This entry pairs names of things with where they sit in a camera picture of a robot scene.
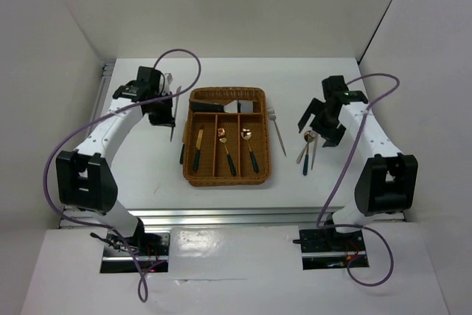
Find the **silver table knife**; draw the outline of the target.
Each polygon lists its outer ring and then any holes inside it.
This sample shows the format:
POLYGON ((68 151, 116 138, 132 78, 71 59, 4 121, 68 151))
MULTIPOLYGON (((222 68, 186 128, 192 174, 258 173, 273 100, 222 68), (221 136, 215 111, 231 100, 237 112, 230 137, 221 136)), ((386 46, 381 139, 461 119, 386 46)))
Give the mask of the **silver table knife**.
POLYGON ((178 102, 179 102, 179 97, 180 97, 180 93, 181 93, 181 86, 179 86, 177 89, 176 89, 176 94, 177 94, 177 97, 175 98, 175 105, 174 105, 174 109, 173 109, 173 126, 171 128, 171 132, 170 132, 170 142, 173 141, 173 134, 174 134, 174 130, 175 130, 175 126, 176 126, 176 117, 177 117, 177 111, 178 111, 178 102))

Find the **silver fork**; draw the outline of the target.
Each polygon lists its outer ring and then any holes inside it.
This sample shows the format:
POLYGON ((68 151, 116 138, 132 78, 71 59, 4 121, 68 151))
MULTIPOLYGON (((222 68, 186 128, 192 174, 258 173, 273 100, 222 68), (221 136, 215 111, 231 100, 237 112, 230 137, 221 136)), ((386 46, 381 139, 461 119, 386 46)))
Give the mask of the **silver fork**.
POLYGON ((285 146, 284 146, 284 142, 283 142, 283 139, 282 139, 282 135, 280 133, 280 129, 279 129, 278 124, 277 124, 277 116, 275 114, 274 108, 271 107, 271 106, 268 107, 268 118, 273 122, 274 127, 275 127, 276 132, 277 132, 278 140, 280 142, 280 146, 282 148, 282 152, 284 153, 285 156, 287 156, 285 146))

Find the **gold fork green handle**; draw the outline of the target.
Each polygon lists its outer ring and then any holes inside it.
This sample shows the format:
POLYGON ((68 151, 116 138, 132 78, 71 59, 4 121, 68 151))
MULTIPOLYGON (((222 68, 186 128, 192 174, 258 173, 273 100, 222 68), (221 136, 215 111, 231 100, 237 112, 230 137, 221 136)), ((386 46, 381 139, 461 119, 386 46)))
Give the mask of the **gold fork green handle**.
POLYGON ((217 134, 218 134, 218 140, 220 141, 220 143, 223 144, 224 146, 224 149, 225 149, 225 152, 226 152, 226 158, 227 158, 227 162, 229 164, 229 169, 230 169, 230 172, 233 176, 236 176, 237 175, 237 172, 236 172, 236 168, 235 168, 235 164, 232 160, 232 156, 229 152, 229 149, 228 149, 228 146, 227 146, 227 137, 226 137, 226 131, 224 128, 218 128, 217 129, 217 134))

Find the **black handled metal spatula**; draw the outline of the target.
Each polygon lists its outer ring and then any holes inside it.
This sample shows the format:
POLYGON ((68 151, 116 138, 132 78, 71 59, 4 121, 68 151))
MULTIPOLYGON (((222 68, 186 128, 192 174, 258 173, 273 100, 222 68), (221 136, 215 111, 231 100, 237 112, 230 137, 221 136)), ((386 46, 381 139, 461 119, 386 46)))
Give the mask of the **black handled metal spatula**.
POLYGON ((203 100, 190 101, 190 109, 194 112, 201 113, 238 113, 238 105, 239 102, 237 100, 233 100, 227 104, 211 103, 203 100))

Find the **silver cake server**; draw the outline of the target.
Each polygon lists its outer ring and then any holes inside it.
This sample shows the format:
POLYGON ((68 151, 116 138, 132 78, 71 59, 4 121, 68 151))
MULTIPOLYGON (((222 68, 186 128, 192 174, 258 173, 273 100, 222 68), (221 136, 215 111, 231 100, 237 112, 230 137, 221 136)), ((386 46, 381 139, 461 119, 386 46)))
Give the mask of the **silver cake server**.
POLYGON ((256 113, 256 102, 250 100, 233 100, 223 107, 223 111, 229 114, 256 113))

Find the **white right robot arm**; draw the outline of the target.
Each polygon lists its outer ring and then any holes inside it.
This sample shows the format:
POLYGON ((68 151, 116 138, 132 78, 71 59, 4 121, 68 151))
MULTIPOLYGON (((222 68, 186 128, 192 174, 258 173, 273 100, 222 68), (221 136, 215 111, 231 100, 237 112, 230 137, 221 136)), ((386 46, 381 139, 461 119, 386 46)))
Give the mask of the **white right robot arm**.
POLYGON ((345 133, 353 137, 353 146, 341 173, 316 220, 323 230, 322 242, 330 250, 340 249, 347 235, 370 224, 380 214, 395 214, 412 206, 417 180, 418 161, 404 154, 392 143, 375 118, 372 108, 392 94, 394 86, 374 100, 362 91, 352 91, 341 75, 322 81, 324 100, 313 100, 314 119, 311 127, 321 134, 328 147, 337 146, 345 133), (340 210, 327 215, 356 152, 361 154, 364 167, 353 189, 352 199, 340 210))

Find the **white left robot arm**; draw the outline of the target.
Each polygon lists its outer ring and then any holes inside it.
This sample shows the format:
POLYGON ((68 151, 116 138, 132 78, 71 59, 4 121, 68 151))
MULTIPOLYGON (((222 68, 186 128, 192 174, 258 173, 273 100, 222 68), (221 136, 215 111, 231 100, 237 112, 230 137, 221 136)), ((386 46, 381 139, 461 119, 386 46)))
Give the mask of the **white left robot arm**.
MULTIPOLYGON (((129 255, 158 253, 159 236, 119 202, 111 163, 132 128, 148 119, 153 126, 174 128, 178 94, 172 77, 141 66, 134 80, 113 94, 106 118, 74 150, 55 159, 60 201, 93 212, 111 234, 104 242, 129 255)), ((182 166, 194 187, 246 186, 271 175, 266 94, 254 87, 206 87, 189 98, 184 126, 182 166)))

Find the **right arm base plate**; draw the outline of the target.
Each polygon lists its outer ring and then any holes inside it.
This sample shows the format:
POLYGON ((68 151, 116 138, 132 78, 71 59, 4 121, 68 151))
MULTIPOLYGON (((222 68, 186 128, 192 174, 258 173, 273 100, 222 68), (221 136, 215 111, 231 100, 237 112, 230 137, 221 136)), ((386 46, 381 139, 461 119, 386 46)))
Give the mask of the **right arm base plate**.
POLYGON ((337 233, 335 229, 301 229, 292 243, 300 247, 304 270, 368 268, 364 237, 361 231, 337 233))

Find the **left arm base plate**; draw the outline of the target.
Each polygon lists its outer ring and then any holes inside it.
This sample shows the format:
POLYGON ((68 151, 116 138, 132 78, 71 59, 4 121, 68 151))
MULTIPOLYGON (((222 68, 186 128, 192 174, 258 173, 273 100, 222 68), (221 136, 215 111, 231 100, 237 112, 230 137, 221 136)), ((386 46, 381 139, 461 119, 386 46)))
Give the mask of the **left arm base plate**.
MULTIPOLYGON (((131 254, 116 235, 108 233, 104 238, 91 232, 90 236, 105 244, 100 266, 101 274, 137 273, 131 254)), ((147 242, 141 249, 131 246, 131 251, 144 271, 167 273, 169 268, 170 233, 158 232, 157 234, 150 234, 150 236, 150 242, 147 242)))

